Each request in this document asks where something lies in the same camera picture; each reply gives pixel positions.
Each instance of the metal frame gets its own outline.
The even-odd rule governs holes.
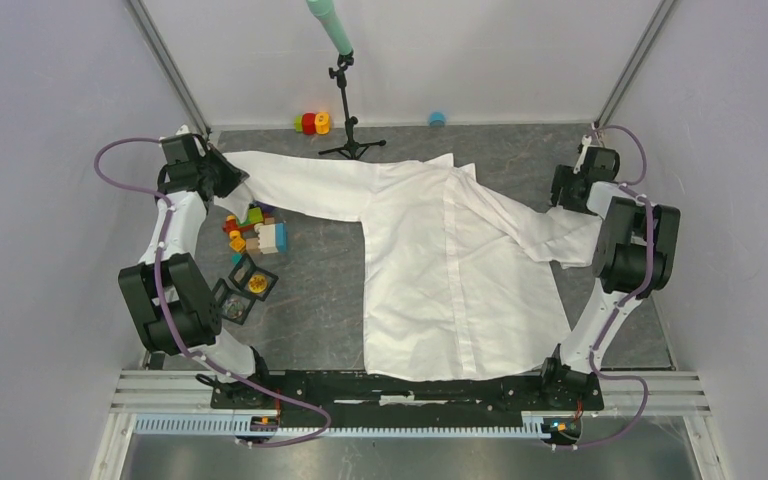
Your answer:
[[[181,76],[181,72],[175,65],[175,61],[172,59],[172,54],[169,53],[169,49],[166,48],[166,44],[163,42],[163,37],[160,36],[160,32],[157,30],[157,26],[151,19],[151,14],[148,13],[148,9],[142,0],[125,0],[125,4],[134,16],[134,22],[139,27],[154,53],[157,62],[160,64],[160,68],[163,69],[163,73],[166,75],[169,84],[175,91],[175,95],[181,101],[184,110],[187,111],[187,115],[192,121],[192,126],[205,137],[210,134],[210,125],[202,115],[201,110],[198,108],[198,104],[193,98],[193,94],[190,93],[187,88],[184,77]]]
[[[195,371],[123,370],[110,406],[107,426],[96,456],[92,480],[117,480],[125,464],[131,436],[137,421],[142,417],[186,420],[194,416],[205,418],[225,416],[225,420],[245,420],[252,416],[274,416],[274,409],[213,410],[210,398],[213,392],[195,379]],[[699,376],[694,372],[639,371],[630,372],[646,379],[649,384],[649,404],[644,410],[646,417],[682,417],[690,436],[693,454],[703,480],[729,478],[717,454],[716,430],[711,423],[711,409]],[[593,412],[593,417],[630,417],[640,405],[640,385],[635,381],[618,380],[602,383],[605,409]],[[575,412],[522,412],[523,432],[490,431],[474,432],[466,436],[515,436],[529,437],[528,420],[539,417],[563,417]],[[334,436],[380,436],[381,432],[336,432]],[[432,432],[435,436],[447,432]]]
[[[625,68],[623,69],[620,78],[617,80],[614,89],[608,96],[608,101],[605,102],[605,106],[602,107],[602,111],[599,113],[599,117],[596,119],[597,125],[607,125],[613,117],[614,112],[617,110],[620,100],[622,100],[625,92],[628,90],[631,81],[634,80],[637,71],[640,69],[640,65],[643,60],[649,54],[649,50],[655,39],[658,38],[658,34],[664,27],[664,23],[669,18],[678,0],[661,0],[658,4],[658,8],[655,9],[655,13],[652,15],[652,19],[649,20],[649,24],[646,25],[646,30],[643,31],[643,35],[637,42],[637,46],[634,47],[631,57],[628,59]]]

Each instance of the colorful toy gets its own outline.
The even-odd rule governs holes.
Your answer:
[[[223,232],[230,235],[231,232],[239,231],[239,230],[240,228],[237,225],[237,217],[235,217],[234,215],[228,215],[227,217],[225,217],[225,225],[222,226]]]
[[[240,220],[237,220],[237,226],[240,227],[247,227],[256,223],[263,223],[263,211],[260,207],[249,207],[248,218],[245,222],[240,223]]]
[[[293,128],[305,135],[325,135],[331,131],[331,115],[328,112],[305,113],[293,119]]]
[[[240,235],[240,232],[233,231],[229,235],[231,236],[231,243],[229,243],[229,245],[234,251],[240,253],[246,249],[246,241],[243,239],[242,235]]]
[[[331,115],[328,115],[327,112],[319,112],[316,114],[313,124],[316,127],[316,133],[325,135],[331,131]]]
[[[260,207],[260,210],[261,210],[263,213],[272,213],[272,211],[273,211],[273,210],[275,210],[275,207],[273,207],[272,205],[267,205],[267,204],[265,204],[265,203],[254,202],[254,204],[253,204],[253,205],[254,205],[255,207]]]
[[[316,114],[305,113],[302,115],[302,133],[305,135],[316,133]]]
[[[446,126],[446,116],[440,112],[432,112],[428,117],[429,127],[444,127]]]
[[[283,223],[255,225],[257,248],[260,253],[278,253],[287,251],[287,230]]]

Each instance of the toy cube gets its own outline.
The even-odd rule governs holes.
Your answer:
[[[234,251],[238,253],[246,249],[246,241],[243,240],[241,237],[237,237],[231,240],[231,243],[229,243],[229,245],[231,245],[231,248],[233,248]]]
[[[237,220],[237,226],[240,227],[247,227],[249,225],[254,225],[255,223],[263,223],[263,211],[260,210],[260,207],[249,208],[248,218],[245,223],[240,223],[240,221]]]
[[[325,135],[331,130],[331,115],[328,115],[328,112],[319,112],[313,123],[316,127],[316,133]]]
[[[305,113],[302,115],[302,133],[305,135],[313,135],[316,133],[316,114]]]
[[[228,215],[225,217],[225,225],[222,226],[222,231],[230,235],[231,232],[235,230],[240,230],[239,226],[237,225],[237,217]]]

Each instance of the gray floor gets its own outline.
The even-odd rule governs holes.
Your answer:
[[[367,162],[427,160],[455,154],[456,165],[475,163],[479,183],[538,211],[549,208],[555,165],[572,164],[584,125],[494,125],[358,129],[359,141],[384,138]],[[292,130],[223,132],[217,146],[231,152],[261,150],[315,157],[341,144],[344,132],[306,136]],[[227,276],[232,251],[222,232],[227,212],[213,208],[199,234],[196,260],[208,284]],[[256,257],[280,276],[269,300],[258,303],[243,327],[226,324],[253,345],[273,369],[363,368],[363,234],[360,224],[333,222],[288,211],[277,213],[289,231],[289,252]],[[593,285],[589,269],[553,265],[561,300],[574,326]],[[167,359],[165,368],[188,368]],[[605,355],[605,366],[665,368],[671,365],[657,313],[646,301],[632,313]]]

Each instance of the toy block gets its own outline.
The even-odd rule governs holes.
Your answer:
[[[316,133],[316,114],[305,113],[302,115],[302,133],[305,135],[313,135]]]
[[[254,226],[254,231],[257,232],[260,253],[270,254],[287,251],[287,232],[283,223],[271,225],[260,223]]]
[[[331,115],[328,115],[328,112],[319,112],[316,114],[313,124],[316,127],[316,133],[325,135],[331,131]]]
[[[243,240],[242,237],[237,237],[231,240],[231,243],[229,243],[229,245],[231,245],[231,248],[233,248],[234,251],[236,251],[237,253],[240,253],[246,249],[246,241]]]
[[[283,223],[275,224],[275,248],[279,252],[287,251],[287,230]]]
[[[249,213],[247,215],[246,221],[240,223],[240,220],[237,220],[237,226],[238,227],[248,227],[249,225],[254,225],[255,223],[263,223],[263,212],[260,210],[260,207],[252,207],[249,208]]]
[[[254,202],[255,207],[260,207],[260,211],[262,211],[264,214],[266,213],[272,213],[273,210],[275,210],[275,207],[272,205],[267,205],[265,203],[260,202]]]
[[[263,253],[260,250],[260,240],[257,238],[250,238],[246,241],[246,251],[249,253]]]
[[[237,225],[237,217],[229,215],[228,218],[230,218],[230,220],[225,220],[225,225],[222,226],[222,231],[230,235],[233,231],[239,231],[240,227]]]

